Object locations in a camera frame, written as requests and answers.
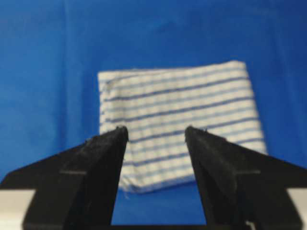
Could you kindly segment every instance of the blue stripe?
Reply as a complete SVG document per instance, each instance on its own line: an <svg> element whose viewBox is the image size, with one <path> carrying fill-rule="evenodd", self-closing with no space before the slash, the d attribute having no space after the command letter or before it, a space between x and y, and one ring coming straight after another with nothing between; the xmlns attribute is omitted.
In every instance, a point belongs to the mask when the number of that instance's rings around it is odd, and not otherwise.
<svg viewBox="0 0 307 230"><path fill-rule="evenodd" d="M153 183L153 184L143 186L143 187L135 186L135 185L129 185L129 186L121 187L121 188L123 188L127 192L147 193L147 192L157 190L157 189L161 189L161 188L164 188L164 187L170 187L170 186L174 186L174 185L178 185L178 184L182 184L182 183L192 182L194 180L195 180L195 176L194 176L194 174L191 174L191 175L187 175L187 176L177 177L175 179L164 180L164 181Z"/></svg>
<svg viewBox="0 0 307 230"><path fill-rule="evenodd" d="M258 121L257 117L246 117L246 118L242 118L239 120L234 120L234 121L229 121L229 122L224 122L224 123L219 123L219 124L214 124L214 125L208 125L202 128L206 128L206 129L213 129L213 128L218 128L218 127L223 127L223 126L229 126L229 125L234 125L234 124L238 124L238 123L243 123L246 121ZM155 138L163 138L163 137L169 137L169 136L176 136L176 135L180 135L183 134L185 132L185 130L175 130L172 132L167 132L167 133L161 133L161 134L156 134L156 135L151 135L151 136L147 136L144 138L139 138L139 139L134 139L134 140L130 140L130 143L138 143L141 141L146 141L146 140L150 140L150 139L155 139Z"/></svg>
<svg viewBox="0 0 307 230"><path fill-rule="evenodd" d="M178 71L182 71L183 69L186 69L186 68L178 68L178 69L168 69L166 71L161 71L161 72L158 72L158 73L145 73L146 76L156 76L156 75L161 75L161 74L165 74L165 73L173 73L173 72L178 72ZM141 72L141 71L153 71L154 69L135 69L134 71L135 72ZM110 83L111 81L118 81L118 80L122 80L122 79L127 79L127 78L134 78L134 77L139 77L141 76L140 74L132 74L132 75L127 75L127 76L123 76L123 77L120 77L120 78L114 78L114 79L111 79L111 80L101 80L99 79L99 83Z"/></svg>
<svg viewBox="0 0 307 230"><path fill-rule="evenodd" d="M227 68L227 69L213 70L213 71L210 71L210 72L205 72L205 73L203 72L203 73L199 73L199 74L173 77L173 78L170 78L170 79L153 80L153 81L141 82L141 83L137 83L137 84L115 86L115 87L112 87L112 89L105 90L105 91L111 92L112 90L133 89L133 88L138 88L138 87L144 87L144 86L147 86L147 85L154 85L154 84L181 81L181 80L191 80L191 79L197 79L197 78L204 78L204 77L208 77L208 76L211 76L211 75L214 75L214 74L231 72L231 71L235 71L235 70L244 70L244 69L242 69L242 68Z"/></svg>
<svg viewBox="0 0 307 230"><path fill-rule="evenodd" d="M215 102L212 104L205 104L205 105L199 105L199 106L193 106L193 107L188 107L188 108L183 108L183 109L176 109L176 110L169 110L169 111L164 111L164 112L158 112L158 113L152 113L152 114L146 114L142 116L136 116L136 117L130 117L130 118L116 118L116 119L106 119L106 122L110 123L117 123L117 122L132 122L132 121L139 121L143 120L146 118L150 117L155 117L155 116L163 116L163 115L169 115L169 114L180 114L180 113L185 113L185 112L190 112L193 110L200 110L200 109L206 109L210 107L217 107L225 104L230 104L234 102L239 102L239 101L248 101L248 100L253 100L253 97L237 97L234 99L229 99L221 102Z"/></svg>
<svg viewBox="0 0 307 230"><path fill-rule="evenodd" d="M134 111L137 109L143 109L143 108L149 108L149 107L154 107L157 105L165 105L165 104L173 104L173 103L182 103L190 100L196 100L196 99L205 99L205 98L210 98L210 97L215 97L215 96L220 96L226 93L230 92L238 92L241 90L251 90L250 87L237 87L229 90L224 90L224 91L218 91L218 92L212 92L208 94L200 94L197 96L192 96L192 97L186 97L183 99L173 99L173 100L166 100L166 101L160 101L160 102L154 102L154 103L145 103L137 106L131 106L131 107L116 107L116 108L108 108L105 111L106 112L125 112L125 111Z"/></svg>
<svg viewBox="0 0 307 230"><path fill-rule="evenodd" d="M250 131L259 131L259 129L257 128L245 128L239 131L233 131L233 132L228 132L228 133L222 133L220 134L220 136L222 137L229 137L229 136L233 136L233 135L238 135L238 134L242 134L242 133L247 133ZM177 146L182 146L185 145L186 143L184 141L179 141L179 142L175 142L172 144L166 144L166 145L158 145L158 146L153 146L153 147L149 147L149 148L142 148L139 149L137 151L127 151L130 154L140 154L140 153L145 153L145 152L149 152L149 151L157 151L160 149L167 149L167 148L171 148L171 147L177 147ZM123 163L123 165L134 165L136 167L138 166L142 166L145 164L149 164L149 163L154 163L154 162L159 162L159 161L167 161L167 160L171 160L171 159L175 159L175 158L180 158L183 156L184 153L181 154L176 154L176 155L169 155L169 156L164 156L164 157L158 157L158 158L153 158L150 160L146 160L146 161L139 161L139 162L133 162L133 161L125 161Z"/></svg>
<svg viewBox="0 0 307 230"><path fill-rule="evenodd" d="M240 141L237 141L235 143L240 145L240 144L243 144L243 143L257 142L257 141L264 142L264 139L263 138L251 138L251 139L246 139L246 140L240 140Z"/></svg>
<svg viewBox="0 0 307 230"><path fill-rule="evenodd" d="M255 142L255 141L263 141L262 138L251 138L251 139L247 139L247 140L240 140L235 142L236 144L241 144L241 143L246 143L246 142ZM188 155L188 153L181 153L182 156ZM149 176L153 176L153 175L157 175L157 174L161 174L161 173L165 173L165 172L169 172L169 171L176 171L176 170L183 170L183 169L187 169L190 168L191 164L183 164L180 166L174 166L174 167L168 167L165 169L159 169L159 170L155 170L155 171L151 171L151 172L146 172L146 173L142 173L142 174L126 174L125 177L149 177Z"/></svg>
<svg viewBox="0 0 307 230"><path fill-rule="evenodd" d="M188 91L188 90L195 90L195 89L205 88L205 87L209 87L209 86L213 86L213 85L223 84L223 83L226 83L226 82L241 81L241 80L247 80L247 77L236 77L236 78L229 78L229 79L225 79L225 80L217 80L217 81L209 82L209 83L206 83L206 84L193 85L193 86L188 86L188 87L183 87L183 88L159 90L159 91L137 94L137 95L128 96L128 97L112 97L110 99L104 99L104 101L105 102L111 102L111 101L117 101L117 100L123 100L123 101L124 100L133 100L133 99L150 97L150 96L164 94L164 93L170 93L170 92L182 92L182 91Z"/></svg>
<svg viewBox="0 0 307 230"><path fill-rule="evenodd" d="M259 131L259 129L258 128L245 128L245 129L238 130L238 131L222 133L219 136L222 136L222 137L226 138L226 137L229 137L229 136L238 135L238 134L242 134L242 133L247 133L247 132L251 132L251 131ZM186 143L184 141L178 141L178 142L174 142L174 143L170 143L170 144L156 145L156 146L152 146L152 147L148 147L148 148L142 148L142 149L139 149L139 150L131 151L130 153L135 155L135 154L144 153L144 152L158 151L158 150L162 150L162 149L178 147L178 146L182 146L182 145L185 145L185 144Z"/></svg>
<svg viewBox="0 0 307 230"><path fill-rule="evenodd" d="M146 165L146 164L150 164L150 163L155 163L155 162L160 162L160 161L168 161L168 160L172 160L172 159L178 159L178 158L183 158L188 156L189 154L187 152L183 152L183 153L179 153L176 155L169 155L169 156L165 156L165 157L157 157L154 159L150 159L150 160L145 160L145 161L139 161L139 162L133 162L133 161L125 161L123 162L123 166L129 166L129 165L133 165L135 167L139 167L142 165Z"/></svg>
<svg viewBox="0 0 307 230"><path fill-rule="evenodd" d="M210 115L205 115L205 116L195 116L192 118L187 118L187 119L181 119L181 120L177 120L177 121L170 121L170 122L161 122L161 123L154 123L154 124L149 124L149 125L145 125L145 126L141 126L141 127L137 127L137 128L130 128L129 132L139 132L139 131L143 131L143 130L147 130L149 128L156 128L156 127L165 127L165 126L169 126L169 125L177 125L177 124L182 124L185 122L195 122L195 121L201 121L201 120L206 120L212 117L220 117L220 116L225 116L225 115L231 115L231 114L236 114L236 113L240 113L240 112L244 112L244 111L251 111L251 110L255 110L254 107L246 107L246 108L240 108L240 109L235 109L235 110L228 110L225 112L220 112L220 113L214 113L214 114L210 114Z"/></svg>
<svg viewBox="0 0 307 230"><path fill-rule="evenodd" d="M179 141L179 142L174 142L174 143L170 143L170 144L164 144L164 145L156 145L153 147L148 147L148 148L142 148L139 149L137 151L132 151L132 154L138 154L138 153L144 153L144 152L149 152L149 151L158 151L161 149L168 149L171 147L177 147L177 146L181 146L181 145L185 145L186 143L184 141Z"/></svg>
<svg viewBox="0 0 307 230"><path fill-rule="evenodd" d="M169 171L185 170L185 169L188 169L188 168L191 168L191 167L192 167L191 164L183 164L183 165L179 165L179 166L168 167L168 168L165 168L165 169L159 169L159 170L146 172L146 173L142 173L142 174L125 174L125 177L144 178L144 177L150 177L150 176L162 174L162 173L169 172Z"/></svg>

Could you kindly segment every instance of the blue tablecloth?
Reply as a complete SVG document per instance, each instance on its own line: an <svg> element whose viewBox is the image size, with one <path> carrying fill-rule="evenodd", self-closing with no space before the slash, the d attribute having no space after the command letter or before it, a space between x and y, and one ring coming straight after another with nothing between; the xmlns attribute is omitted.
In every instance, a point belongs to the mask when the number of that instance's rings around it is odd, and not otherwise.
<svg viewBox="0 0 307 230"><path fill-rule="evenodd" d="M247 64L268 153L307 167L307 2L2 0L0 179L98 134L97 72ZM118 193L114 224L204 223L194 183Z"/></svg>

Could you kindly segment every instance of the dish towel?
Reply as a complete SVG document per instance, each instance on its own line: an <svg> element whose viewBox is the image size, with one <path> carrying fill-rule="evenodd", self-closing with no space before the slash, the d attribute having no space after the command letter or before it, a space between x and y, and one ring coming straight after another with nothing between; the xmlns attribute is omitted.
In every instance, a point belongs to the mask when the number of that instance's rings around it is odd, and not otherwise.
<svg viewBox="0 0 307 230"><path fill-rule="evenodd" d="M246 65L98 74L100 133L126 126L129 142L119 187L143 193L194 180L184 131L207 129L266 154Z"/></svg>

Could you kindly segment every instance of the white cloth with blue stripes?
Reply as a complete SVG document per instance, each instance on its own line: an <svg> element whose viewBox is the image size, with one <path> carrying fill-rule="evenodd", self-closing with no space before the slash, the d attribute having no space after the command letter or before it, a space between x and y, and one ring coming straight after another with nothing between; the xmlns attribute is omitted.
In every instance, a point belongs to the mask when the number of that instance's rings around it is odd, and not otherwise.
<svg viewBox="0 0 307 230"><path fill-rule="evenodd" d="M266 153L243 62L98 74L100 133L126 126L129 142L119 187L130 192L194 180L187 126Z"/></svg>

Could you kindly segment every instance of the towel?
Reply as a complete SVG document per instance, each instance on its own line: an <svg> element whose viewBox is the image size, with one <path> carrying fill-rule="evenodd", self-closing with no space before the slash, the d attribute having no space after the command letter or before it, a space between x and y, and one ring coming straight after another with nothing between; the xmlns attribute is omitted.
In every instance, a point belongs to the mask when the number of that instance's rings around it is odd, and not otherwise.
<svg viewBox="0 0 307 230"><path fill-rule="evenodd" d="M119 187L144 193L193 181L187 126L266 154L246 65L229 61L192 68L98 74L100 133L129 132Z"/></svg>

